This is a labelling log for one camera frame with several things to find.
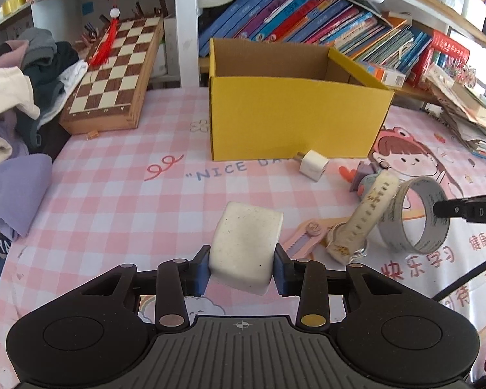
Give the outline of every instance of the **chessboard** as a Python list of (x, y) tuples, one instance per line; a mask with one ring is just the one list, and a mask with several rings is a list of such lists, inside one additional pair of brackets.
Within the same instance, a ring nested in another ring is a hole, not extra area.
[[(163, 24), (160, 17), (119, 22), (107, 62), (91, 68), (65, 103), (60, 117), (65, 130), (80, 134), (138, 126)], [(87, 61), (106, 40), (107, 30), (90, 49)]]

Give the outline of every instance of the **purple cloth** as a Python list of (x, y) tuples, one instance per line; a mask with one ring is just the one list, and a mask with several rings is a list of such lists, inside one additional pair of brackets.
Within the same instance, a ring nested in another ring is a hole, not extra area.
[(43, 153), (0, 163), (0, 232), (8, 239), (27, 235), (51, 177), (52, 160)]
[(14, 131), (16, 127), (16, 113), (9, 109), (0, 114), (0, 137), (4, 139), (11, 147), (13, 152), (9, 159), (29, 155), (27, 146), (22, 138)]

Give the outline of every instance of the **crosshair logo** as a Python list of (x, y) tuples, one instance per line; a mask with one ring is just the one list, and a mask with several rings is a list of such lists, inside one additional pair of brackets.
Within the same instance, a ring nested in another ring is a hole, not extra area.
[(247, 327), (250, 326), (250, 324), (248, 322), (245, 322), (245, 321), (241, 321), (241, 322), (238, 322), (236, 323), (235, 325), (237, 328), (239, 329), (246, 329)]

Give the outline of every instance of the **ribbed black surface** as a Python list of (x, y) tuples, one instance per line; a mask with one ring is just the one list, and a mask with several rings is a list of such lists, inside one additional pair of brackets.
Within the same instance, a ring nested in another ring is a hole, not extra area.
[(385, 387), (346, 365), (325, 336), (300, 332), (285, 317), (199, 317), (185, 332), (158, 337), (135, 369), (97, 389)]

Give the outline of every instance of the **black cable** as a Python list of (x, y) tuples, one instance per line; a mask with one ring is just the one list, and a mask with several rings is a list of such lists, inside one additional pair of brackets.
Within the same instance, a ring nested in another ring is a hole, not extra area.
[(452, 282), (444, 290), (438, 292), (434, 297), (432, 297), (432, 300), (434, 300), (434, 301), (443, 300), (445, 297), (449, 296), (454, 291), (458, 290), (460, 287), (465, 285), (467, 282), (469, 282), (473, 278), (477, 277), (478, 275), (482, 274), (482, 272), (484, 272), (484, 271), (486, 271), (486, 261), (481, 263), (479, 266), (475, 267), (474, 269), (472, 269), (467, 274), (464, 274), (459, 279)]

